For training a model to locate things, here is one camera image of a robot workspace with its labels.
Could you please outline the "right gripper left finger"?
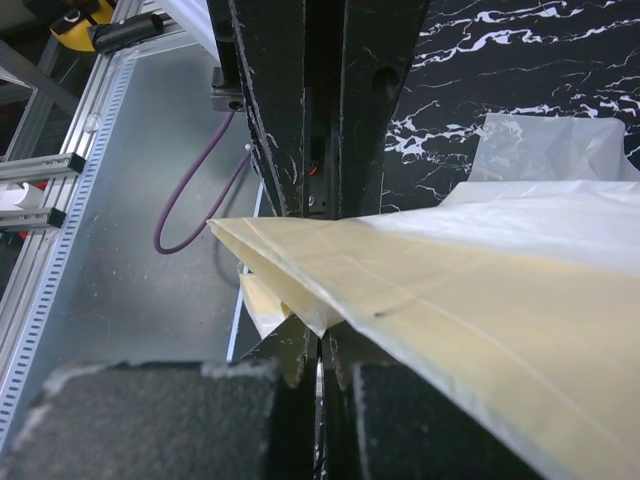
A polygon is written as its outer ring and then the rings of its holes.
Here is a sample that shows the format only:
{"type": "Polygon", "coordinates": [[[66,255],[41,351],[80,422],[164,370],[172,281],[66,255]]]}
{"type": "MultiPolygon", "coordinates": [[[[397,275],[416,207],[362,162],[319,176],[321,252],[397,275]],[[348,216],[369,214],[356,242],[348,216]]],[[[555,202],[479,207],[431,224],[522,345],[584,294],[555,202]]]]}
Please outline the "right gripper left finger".
{"type": "Polygon", "coordinates": [[[240,361],[73,362],[42,382],[5,479],[309,479],[317,338],[281,327],[240,361]]]}

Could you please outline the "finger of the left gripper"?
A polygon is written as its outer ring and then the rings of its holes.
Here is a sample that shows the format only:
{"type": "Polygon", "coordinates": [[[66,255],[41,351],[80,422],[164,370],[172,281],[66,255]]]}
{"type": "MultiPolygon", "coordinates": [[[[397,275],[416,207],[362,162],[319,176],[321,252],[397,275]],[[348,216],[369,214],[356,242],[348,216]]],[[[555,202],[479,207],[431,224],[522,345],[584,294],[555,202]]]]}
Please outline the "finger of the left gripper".
{"type": "Polygon", "coordinates": [[[339,96],[339,216],[380,208],[387,129],[410,70],[427,1],[347,1],[339,96]]]}
{"type": "Polygon", "coordinates": [[[274,213],[303,215],[303,1],[209,1],[221,86],[242,96],[253,164],[274,213]]]}

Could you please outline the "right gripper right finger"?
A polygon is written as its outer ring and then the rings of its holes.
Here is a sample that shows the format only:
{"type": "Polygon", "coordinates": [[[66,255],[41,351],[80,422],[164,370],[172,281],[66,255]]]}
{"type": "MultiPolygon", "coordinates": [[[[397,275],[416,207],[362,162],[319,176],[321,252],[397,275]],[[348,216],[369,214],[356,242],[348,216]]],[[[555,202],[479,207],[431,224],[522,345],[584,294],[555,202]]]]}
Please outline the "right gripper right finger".
{"type": "Polygon", "coordinates": [[[535,479],[438,389],[347,324],[322,340],[330,479],[535,479]]]}

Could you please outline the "cream translucent trash bag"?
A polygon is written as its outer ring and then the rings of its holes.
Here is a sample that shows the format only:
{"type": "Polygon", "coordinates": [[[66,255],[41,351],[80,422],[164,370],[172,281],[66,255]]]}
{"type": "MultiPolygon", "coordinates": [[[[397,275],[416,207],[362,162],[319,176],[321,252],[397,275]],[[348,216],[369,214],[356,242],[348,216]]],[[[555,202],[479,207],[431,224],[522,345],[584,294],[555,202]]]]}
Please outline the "cream translucent trash bag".
{"type": "Polygon", "coordinates": [[[490,114],[432,208],[213,219],[262,297],[345,322],[549,479],[639,475],[639,173],[614,118],[490,114]]]}

